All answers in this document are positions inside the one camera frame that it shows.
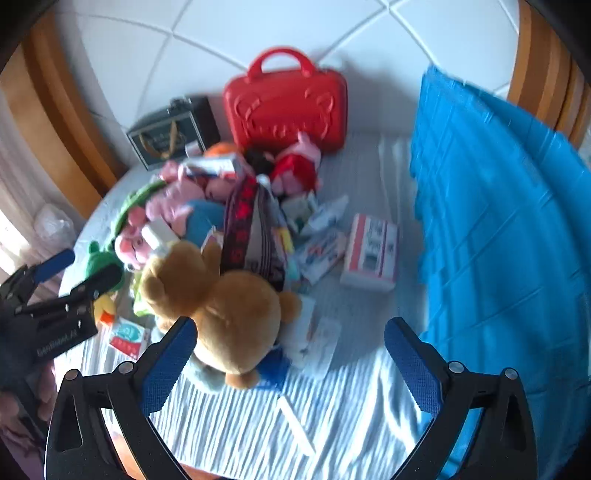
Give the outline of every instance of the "bed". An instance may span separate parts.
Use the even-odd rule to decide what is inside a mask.
[[[390,478],[412,451],[420,435],[420,411],[384,348],[384,325],[393,316],[404,317],[417,332],[425,328],[425,292],[417,280],[422,230],[414,220],[409,157],[406,139],[355,134],[320,169],[321,201],[344,193],[350,197],[344,230],[360,212],[398,223],[401,237],[393,293],[342,287],[340,265],[310,292],[318,313],[342,326],[327,377],[313,381],[292,369],[285,383],[284,393],[316,454],[302,454],[276,408],[275,394],[225,387],[219,395],[207,395],[183,374],[164,408],[152,415],[180,462],[244,480]],[[82,280],[89,242],[106,239],[125,196],[151,175],[137,167],[103,199],[76,242],[76,262],[64,273],[61,294]],[[128,310],[121,305],[118,314],[129,315]],[[108,346],[108,335],[102,327],[93,339],[58,357],[58,382],[70,368],[100,374],[124,361]],[[105,420],[110,430],[118,430],[111,411],[105,411]]]

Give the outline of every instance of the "pink stuffed toy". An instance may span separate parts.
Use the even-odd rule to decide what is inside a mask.
[[[146,203],[146,216],[151,222],[162,218],[179,237],[187,231],[187,217],[193,207],[186,205],[189,200],[205,198],[203,189],[186,175],[184,168],[178,167],[177,180],[153,195]]]
[[[147,223],[142,207],[133,207],[127,213],[127,225],[115,239],[115,253],[125,264],[141,270],[152,249],[142,237],[142,227]]]
[[[226,203],[236,184],[236,178],[230,176],[211,177],[204,174],[199,168],[179,165],[174,160],[168,160],[164,164],[159,176],[166,183],[174,183],[181,178],[187,177],[188,174],[195,175],[193,181],[201,187],[205,198],[217,203]]]
[[[275,158],[271,173],[271,189],[277,196],[298,195],[317,190],[320,186],[317,170],[322,154],[308,135],[297,134],[298,143],[287,147]]]

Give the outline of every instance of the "white box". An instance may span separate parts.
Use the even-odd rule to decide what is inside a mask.
[[[345,267],[343,285],[365,290],[390,291],[396,285],[398,227],[369,215],[355,215]]]

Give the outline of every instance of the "white plastic bag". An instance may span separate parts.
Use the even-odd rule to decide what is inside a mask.
[[[76,241],[74,222],[51,203],[39,210],[35,217],[34,228],[46,247],[55,251],[72,248]]]

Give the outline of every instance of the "blue plush toy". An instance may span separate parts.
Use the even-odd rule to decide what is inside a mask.
[[[184,239],[201,248],[212,227],[223,230],[224,206],[209,200],[191,200],[187,205],[193,207],[193,212],[187,218]]]

